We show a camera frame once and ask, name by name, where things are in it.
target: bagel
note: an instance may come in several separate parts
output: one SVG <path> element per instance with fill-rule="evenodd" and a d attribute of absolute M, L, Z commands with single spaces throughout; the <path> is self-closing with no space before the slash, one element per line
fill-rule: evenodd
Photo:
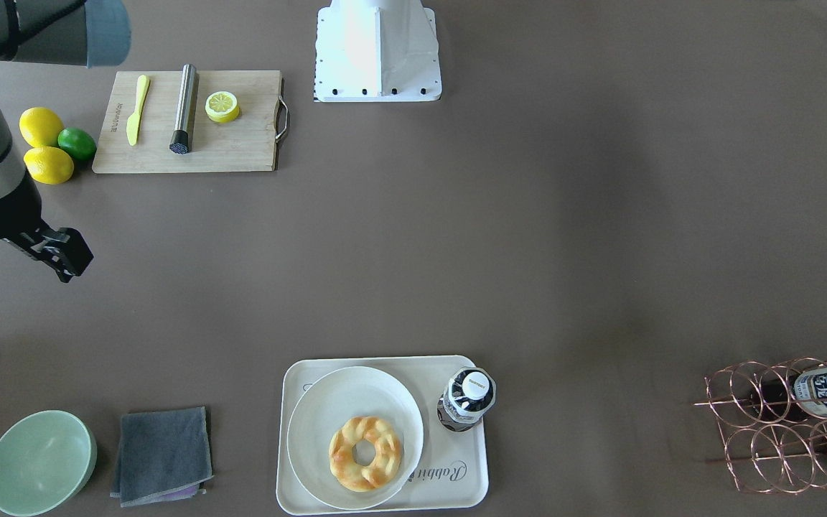
<path fill-rule="evenodd" d="M 353 448 L 364 439 L 375 446 L 375 459 L 368 465 L 359 465 L 353 459 Z M 354 492 L 368 492 L 383 487 L 398 474 L 401 439 L 384 419 L 354 416 L 335 432 L 328 454 L 331 474 L 341 485 Z"/>

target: bread hole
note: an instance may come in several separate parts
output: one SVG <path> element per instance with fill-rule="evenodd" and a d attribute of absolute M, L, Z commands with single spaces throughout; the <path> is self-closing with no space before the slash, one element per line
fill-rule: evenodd
<path fill-rule="evenodd" d="M 365 467 L 365 465 L 370 465 L 374 459 L 375 445 L 372 445 L 367 439 L 358 442 L 358 444 L 353 447 L 353 461 L 359 465 Z"/>

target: yellow lemon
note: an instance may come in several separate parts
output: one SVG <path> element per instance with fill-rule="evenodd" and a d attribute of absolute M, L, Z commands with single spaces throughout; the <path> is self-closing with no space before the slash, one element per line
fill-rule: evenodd
<path fill-rule="evenodd" d="M 30 177 L 47 185 L 69 180 L 75 171 L 72 157 L 59 147 L 34 147 L 24 154 L 24 164 Z"/>
<path fill-rule="evenodd" d="M 62 131 L 62 121 L 56 113 L 42 107 L 30 108 L 21 113 L 17 126 L 31 147 L 56 145 L 56 138 Z"/>
<path fill-rule="evenodd" d="M 213 122 L 234 121 L 239 113 L 238 98 L 231 92 L 216 92 L 206 98 L 206 115 Z"/>

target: table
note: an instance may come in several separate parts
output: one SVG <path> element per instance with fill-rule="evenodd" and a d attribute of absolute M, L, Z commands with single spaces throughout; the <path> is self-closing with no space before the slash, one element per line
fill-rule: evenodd
<path fill-rule="evenodd" d="M 280 386 L 308 358 L 466 355 L 490 491 L 424 515 L 806 515 L 739 494 L 703 378 L 827 357 L 827 1 L 427 1 L 445 91 L 312 102 L 321 1 L 128 2 L 119 70 L 281 70 L 274 173 L 39 187 L 95 259 L 0 244 L 0 435 L 65 409 L 98 466 L 57 516 L 282 514 Z M 0 105 L 98 134 L 117 69 L 0 62 Z M 207 495 L 122 511 L 119 417 L 209 406 Z"/>

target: blue towel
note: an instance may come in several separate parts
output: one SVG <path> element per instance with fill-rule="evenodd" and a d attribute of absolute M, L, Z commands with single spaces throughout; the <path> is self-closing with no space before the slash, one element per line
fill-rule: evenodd
<path fill-rule="evenodd" d="M 206 408 L 122 416 L 111 491 L 121 507 L 190 498 L 210 478 Z"/>

